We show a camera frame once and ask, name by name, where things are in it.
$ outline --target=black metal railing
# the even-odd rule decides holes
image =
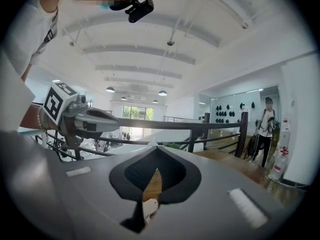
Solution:
[[[183,118],[183,117],[175,117],[175,116],[167,116],[167,115],[163,116],[164,122],[181,122],[184,119],[197,121],[196,119],[192,119],[192,118]]]
[[[248,127],[248,112],[243,112],[241,115],[241,122],[240,123],[187,123],[187,122],[161,122],[161,121],[146,121],[146,120],[138,120],[138,119],[124,119],[119,118],[119,126],[123,127],[136,127],[136,128],[147,128],[147,129],[168,129],[168,130],[190,130],[190,137],[187,140],[184,141],[157,141],[159,145],[165,145],[166,143],[173,143],[177,145],[186,145],[188,146],[187,151],[192,153],[194,150],[194,145],[196,143],[208,143],[213,141],[219,141],[227,138],[232,138],[235,136],[239,136],[238,141],[230,143],[225,146],[218,147],[218,150],[222,150],[225,148],[228,148],[230,146],[236,145],[236,149],[229,152],[229,154],[232,154],[235,152],[235,157],[240,157],[244,147],[245,147],[245,141],[247,136],[247,127]],[[227,129],[227,128],[238,128],[239,132],[236,134],[231,134],[228,136],[218,137],[218,138],[205,138],[197,140],[199,136],[202,135],[204,131],[208,130],[214,130],[214,129]],[[48,133],[48,136],[51,138],[55,138],[53,135]],[[95,140],[98,141],[105,141],[110,143],[120,143],[120,144],[131,144],[131,145],[148,145],[150,141],[141,141],[141,140],[122,140],[122,139],[114,139],[114,138],[105,138],[105,137],[94,137]],[[61,139],[56,139],[56,141],[64,143]],[[95,151],[83,147],[79,147],[78,150],[75,150],[75,156],[70,156],[68,153],[64,152],[61,149],[56,150],[56,148],[52,145],[48,145],[55,151],[63,152],[65,156],[71,157],[72,159],[81,160],[80,151],[85,151],[88,153],[104,156],[104,157],[110,157],[114,156],[114,154],[111,153],[104,153],[100,151]]]

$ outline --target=wooden floor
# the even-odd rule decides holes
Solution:
[[[274,197],[277,198],[284,206],[289,205],[292,201],[298,199],[304,194],[304,192],[299,189],[288,187],[266,178],[269,174],[269,170],[267,168],[249,163],[248,161],[237,158],[232,154],[228,154],[217,149],[195,152],[194,154],[208,159],[213,159],[218,163],[237,170],[273,194]],[[143,201],[145,202],[149,199],[158,199],[161,191],[161,175],[156,171],[143,193]]]

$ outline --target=white t-shirt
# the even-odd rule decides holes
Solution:
[[[274,116],[275,116],[275,114],[274,114],[273,110],[271,110],[271,111],[263,110],[262,111],[261,118],[263,117],[263,119],[261,122],[261,127],[259,129],[259,135],[264,136],[264,137],[272,137],[271,129],[268,130],[268,120]]]
[[[1,50],[21,77],[28,64],[39,61],[46,45],[57,35],[58,10],[47,13],[40,0],[28,0],[11,23]]]

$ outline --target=black pants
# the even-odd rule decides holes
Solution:
[[[264,151],[263,151],[263,160],[262,160],[262,167],[265,167],[267,158],[268,158],[268,153],[269,153],[269,149],[270,149],[270,145],[271,145],[271,140],[272,137],[264,137],[258,134],[257,136],[257,140],[256,140],[256,145],[254,148],[254,153],[253,153],[253,157],[252,160],[254,161],[256,159],[256,156],[259,153],[260,147],[262,144],[264,144]]]

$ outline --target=window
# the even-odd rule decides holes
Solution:
[[[154,109],[140,106],[123,106],[122,118],[152,121],[154,119]],[[151,134],[151,129],[136,127],[122,127],[121,131],[129,134],[132,141]]]
[[[90,99],[89,101],[88,101],[88,106],[89,106],[89,108],[92,108],[93,107],[93,100],[92,99]]]

